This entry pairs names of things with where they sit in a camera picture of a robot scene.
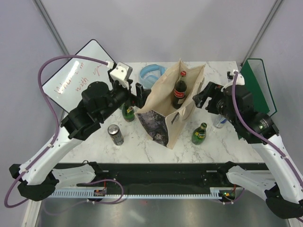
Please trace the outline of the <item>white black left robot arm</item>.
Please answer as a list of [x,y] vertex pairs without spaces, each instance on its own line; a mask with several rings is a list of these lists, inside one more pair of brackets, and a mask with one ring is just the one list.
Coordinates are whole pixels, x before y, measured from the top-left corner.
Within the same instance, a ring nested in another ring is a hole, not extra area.
[[82,100],[61,121],[60,129],[50,143],[26,163],[13,164],[9,168],[12,177],[20,183],[18,191],[21,196],[41,201],[61,188],[103,183],[104,175],[96,162],[66,169],[56,169],[55,166],[73,148],[99,130],[122,104],[130,102],[132,106],[142,108],[151,92],[139,83],[136,84],[136,95],[117,81],[113,85],[109,89],[105,82],[89,84],[81,94]]

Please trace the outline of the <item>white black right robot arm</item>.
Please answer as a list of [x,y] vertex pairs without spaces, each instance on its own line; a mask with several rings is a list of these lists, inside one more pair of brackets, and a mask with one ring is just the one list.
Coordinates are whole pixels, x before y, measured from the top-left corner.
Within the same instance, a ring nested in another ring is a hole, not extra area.
[[221,86],[209,82],[193,96],[196,107],[202,108],[210,98],[206,110],[220,114],[261,156],[273,176],[267,180],[228,162],[229,168],[217,174],[222,186],[236,184],[265,201],[267,207],[281,219],[303,220],[303,175],[295,167],[285,149],[279,130],[266,113],[254,108],[253,94],[244,85]]

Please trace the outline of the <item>cream canvas Monet tote bag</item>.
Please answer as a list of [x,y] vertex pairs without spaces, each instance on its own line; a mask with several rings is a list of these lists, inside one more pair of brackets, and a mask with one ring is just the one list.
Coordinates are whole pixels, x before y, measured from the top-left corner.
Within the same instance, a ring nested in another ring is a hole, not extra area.
[[[169,149],[174,148],[196,107],[193,96],[199,93],[204,83],[204,69],[205,65],[188,68],[179,60],[152,86],[145,105],[135,113],[151,140]],[[175,109],[172,104],[174,86],[182,71],[186,73],[185,101]]]

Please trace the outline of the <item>Coca-Cola glass bottle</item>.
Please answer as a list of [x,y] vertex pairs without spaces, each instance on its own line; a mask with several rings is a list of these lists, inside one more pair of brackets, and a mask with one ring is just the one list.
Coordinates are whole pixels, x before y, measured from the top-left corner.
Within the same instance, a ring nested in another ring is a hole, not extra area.
[[184,103],[186,98],[186,90],[187,90],[186,75],[187,73],[184,70],[182,70],[180,72],[179,79],[174,86],[172,106],[175,109],[179,109]]

